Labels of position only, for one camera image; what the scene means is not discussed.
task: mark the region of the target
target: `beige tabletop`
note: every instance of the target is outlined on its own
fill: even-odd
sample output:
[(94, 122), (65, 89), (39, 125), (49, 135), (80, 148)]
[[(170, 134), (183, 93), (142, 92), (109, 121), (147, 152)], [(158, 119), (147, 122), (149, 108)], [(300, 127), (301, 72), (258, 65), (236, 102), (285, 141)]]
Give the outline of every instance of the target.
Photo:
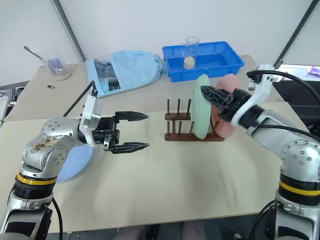
[[(241, 88), (248, 90), (246, 73), (257, 65), (249, 55), (241, 55), (245, 65), (237, 74)], [(88, 83), (87, 70), (84, 64), (70, 66), (72, 75), (66, 80), (53, 80), (48, 72), (40, 67), (35, 77), (27, 84), (20, 94), (15, 107), (5, 118), (5, 121), (43, 119), (62, 116), (69, 106), (77, 99)], [(211, 78), (211, 84), (216, 85), (219, 77)], [(145, 87), (100, 98), (103, 101), (103, 113), (112, 114), (116, 111), (152, 112), (164, 111), (166, 100), (171, 99), (175, 104), (181, 99), (181, 108), (186, 108), (194, 87), (194, 80), (171, 82), (167, 74)], [(267, 102), (282, 102), (282, 97), (272, 88)], [(70, 117), (79, 116), (85, 97), (70, 112)]]
[[(262, 107), (306, 129), (288, 103)], [(149, 112), (146, 120), (118, 125), (120, 143), (137, 141), (149, 147), (111, 154), (100, 146), (78, 176), (56, 184), (53, 192), (64, 231), (252, 214), (275, 197), (281, 161), (243, 128), (223, 142), (167, 142), (164, 113)], [(45, 121), (7, 121), (0, 128), (0, 216), (21, 166), (22, 150)], [(183, 124), (182, 132), (189, 125)], [(58, 230), (54, 212), (50, 232)]]

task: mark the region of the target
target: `green plate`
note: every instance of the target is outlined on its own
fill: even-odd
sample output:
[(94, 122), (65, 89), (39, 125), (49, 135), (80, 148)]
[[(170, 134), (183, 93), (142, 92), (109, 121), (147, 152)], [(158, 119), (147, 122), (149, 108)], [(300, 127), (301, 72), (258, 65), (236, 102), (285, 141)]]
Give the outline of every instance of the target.
[(211, 104), (202, 95), (201, 86), (209, 86), (210, 80), (203, 74), (195, 81), (191, 99), (191, 121), (194, 122), (193, 133), (199, 139), (207, 136), (210, 126)]

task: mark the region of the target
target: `glass cup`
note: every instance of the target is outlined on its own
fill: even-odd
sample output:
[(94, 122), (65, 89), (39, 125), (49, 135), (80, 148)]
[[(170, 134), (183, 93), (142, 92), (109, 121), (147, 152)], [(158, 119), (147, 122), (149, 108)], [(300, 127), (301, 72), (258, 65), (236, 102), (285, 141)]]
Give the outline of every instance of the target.
[(182, 55), (184, 57), (183, 68), (194, 69), (198, 54), (199, 38), (196, 36), (188, 36), (182, 46)]
[(40, 60), (44, 68), (57, 81), (65, 80), (71, 76), (71, 72), (65, 64), (60, 53), (56, 49), (49, 49), (39, 54), (43, 60)]

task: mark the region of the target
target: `blue towel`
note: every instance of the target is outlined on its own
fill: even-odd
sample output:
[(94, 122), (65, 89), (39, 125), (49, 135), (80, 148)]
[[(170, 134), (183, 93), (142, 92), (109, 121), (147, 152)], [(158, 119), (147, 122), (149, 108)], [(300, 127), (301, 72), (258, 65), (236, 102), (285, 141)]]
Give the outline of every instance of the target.
[(109, 72), (110, 69), (103, 69), (104, 65), (97, 61), (87, 60), (88, 81), (95, 81), (98, 90), (97, 97), (117, 94), (157, 81), (161, 73), (165, 72), (165, 66), (158, 55), (148, 51), (117, 51), (111, 55), (111, 64), (116, 77), (101, 75), (101, 71)]

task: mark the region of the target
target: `blue plastic tray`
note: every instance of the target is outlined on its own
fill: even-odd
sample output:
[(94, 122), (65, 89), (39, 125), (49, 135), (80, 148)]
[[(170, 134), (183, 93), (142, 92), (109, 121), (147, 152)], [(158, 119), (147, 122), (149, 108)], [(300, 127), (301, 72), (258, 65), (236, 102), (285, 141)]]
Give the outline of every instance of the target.
[(209, 78), (237, 74), (244, 61), (226, 41), (200, 43), (194, 69), (184, 69), (182, 45), (162, 48), (168, 76), (172, 82), (197, 79), (202, 74)]

